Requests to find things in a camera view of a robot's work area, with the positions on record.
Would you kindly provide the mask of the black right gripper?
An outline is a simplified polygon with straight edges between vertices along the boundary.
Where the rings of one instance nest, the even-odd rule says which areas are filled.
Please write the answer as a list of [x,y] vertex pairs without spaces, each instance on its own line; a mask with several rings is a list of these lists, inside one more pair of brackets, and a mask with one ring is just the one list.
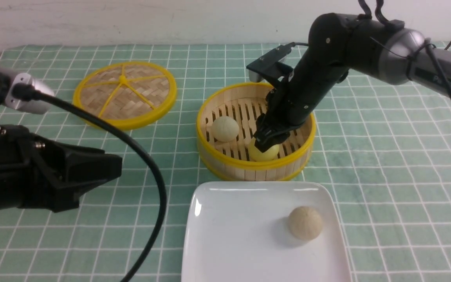
[[285,142],[299,128],[330,89],[348,72],[343,52],[309,47],[291,76],[274,94],[254,134],[254,146],[266,152]]

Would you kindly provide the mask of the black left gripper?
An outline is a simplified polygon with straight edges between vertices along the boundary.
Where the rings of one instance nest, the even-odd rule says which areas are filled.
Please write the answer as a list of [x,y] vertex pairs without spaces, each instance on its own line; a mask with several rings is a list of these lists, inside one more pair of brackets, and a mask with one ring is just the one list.
[[26,127],[0,128],[0,210],[79,207],[81,196],[122,174],[123,159],[104,150],[59,143]]

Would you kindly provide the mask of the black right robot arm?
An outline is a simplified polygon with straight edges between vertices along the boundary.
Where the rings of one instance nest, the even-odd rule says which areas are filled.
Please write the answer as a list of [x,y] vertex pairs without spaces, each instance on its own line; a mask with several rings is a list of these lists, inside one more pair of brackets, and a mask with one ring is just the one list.
[[247,65],[252,82],[267,81],[267,111],[256,119],[254,145],[260,152],[283,143],[300,128],[331,88],[350,70],[389,85],[416,82],[451,100],[451,51],[439,49],[403,21],[387,20],[376,2],[372,13],[323,14],[311,25],[306,52],[295,67],[282,60],[297,42],[265,53]]

